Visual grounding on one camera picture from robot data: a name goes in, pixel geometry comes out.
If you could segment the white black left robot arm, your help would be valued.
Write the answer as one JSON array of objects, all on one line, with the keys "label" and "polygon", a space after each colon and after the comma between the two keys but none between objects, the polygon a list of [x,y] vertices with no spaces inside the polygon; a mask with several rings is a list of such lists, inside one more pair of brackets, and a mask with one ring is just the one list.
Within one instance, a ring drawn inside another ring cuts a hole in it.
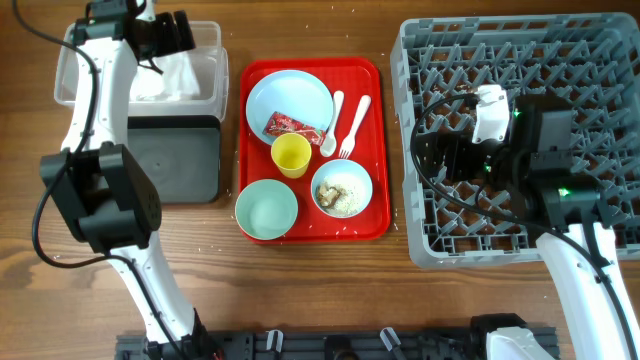
[{"label": "white black left robot arm", "polygon": [[156,14],[149,1],[90,1],[71,38],[78,83],[71,126],[58,153],[40,160],[45,190],[32,220],[37,256],[52,267],[39,228],[54,201],[76,241],[92,258],[74,268],[107,262],[119,274],[146,325],[142,352],[150,359],[221,359],[224,350],[186,299],[163,254],[159,194],[127,147],[130,90],[138,69],[195,48],[184,11]]}]

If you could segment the yellow plastic cup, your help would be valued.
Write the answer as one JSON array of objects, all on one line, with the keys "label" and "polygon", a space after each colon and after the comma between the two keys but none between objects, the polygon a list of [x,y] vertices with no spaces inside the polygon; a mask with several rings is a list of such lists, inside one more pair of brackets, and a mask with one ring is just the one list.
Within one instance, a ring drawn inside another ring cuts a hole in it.
[{"label": "yellow plastic cup", "polygon": [[290,179],[297,179],[305,174],[311,156],[311,144],[297,133],[280,135],[271,146],[273,162],[280,172]]}]

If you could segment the rice and food scraps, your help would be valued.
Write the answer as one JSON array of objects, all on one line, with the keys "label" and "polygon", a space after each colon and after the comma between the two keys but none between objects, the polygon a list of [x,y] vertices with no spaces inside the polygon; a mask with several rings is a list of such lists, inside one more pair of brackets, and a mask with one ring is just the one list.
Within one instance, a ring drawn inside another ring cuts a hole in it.
[{"label": "rice and food scraps", "polygon": [[354,175],[337,173],[327,176],[316,187],[315,199],[331,216],[346,218],[358,213],[365,200],[362,182]]}]

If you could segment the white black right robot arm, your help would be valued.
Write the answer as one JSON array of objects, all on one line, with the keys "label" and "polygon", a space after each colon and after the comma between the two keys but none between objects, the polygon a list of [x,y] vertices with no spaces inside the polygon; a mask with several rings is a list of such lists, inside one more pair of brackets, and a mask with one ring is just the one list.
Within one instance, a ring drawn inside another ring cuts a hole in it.
[{"label": "white black right robot arm", "polygon": [[[474,133],[421,133],[438,108],[464,101],[476,108]],[[552,276],[574,351],[583,359],[636,359],[639,324],[624,285],[612,214],[599,180],[571,171],[573,107],[545,94],[508,102],[504,90],[476,90],[429,105],[415,122],[409,157],[419,178],[457,206],[526,228]],[[505,215],[468,204],[433,179],[479,180],[511,197]]]}]

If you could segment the red snack wrapper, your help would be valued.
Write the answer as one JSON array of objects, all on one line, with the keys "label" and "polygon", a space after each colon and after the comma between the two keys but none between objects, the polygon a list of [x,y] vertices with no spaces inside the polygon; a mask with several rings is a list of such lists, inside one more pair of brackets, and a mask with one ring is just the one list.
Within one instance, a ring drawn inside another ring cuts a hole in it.
[{"label": "red snack wrapper", "polygon": [[263,134],[269,136],[281,136],[294,133],[304,137],[310,144],[320,146],[326,137],[326,132],[311,125],[306,125],[285,114],[274,112],[267,121]]}]

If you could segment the light blue rice bowl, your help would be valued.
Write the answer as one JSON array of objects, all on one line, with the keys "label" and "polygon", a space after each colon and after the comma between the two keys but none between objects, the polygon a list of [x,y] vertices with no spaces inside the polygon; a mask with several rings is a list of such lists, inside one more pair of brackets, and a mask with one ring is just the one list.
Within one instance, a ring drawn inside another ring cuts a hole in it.
[{"label": "light blue rice bowl", "polygon": [[[355,215],[346,217],[346,218],[338,218],[338,217],[329,215],[328,213],[326,213],[324,210],[321,209],[320,205],[315,199],[316,187],[323,181],[325,177],[333,174],[337,174],[337,173],[348,173],[357,177],[362,182],[362,188],[365,192],[365,200],[362,203],[362,207],[360,211]],[[333,218],[347,219],[347,218],[351,218],[356,215],[359,215],[369,205],[373,197],[373,182],[368,172],[360,164],[347,159],[335,159],[335,160],[330,160],[326,162],[325,164],[321,165],[318,168],[318,170],[315,172],[315,174],[312,177],[310,191],[311,191],[312,200],[314,201],[315,205],[319,208],[321,212]]]}]

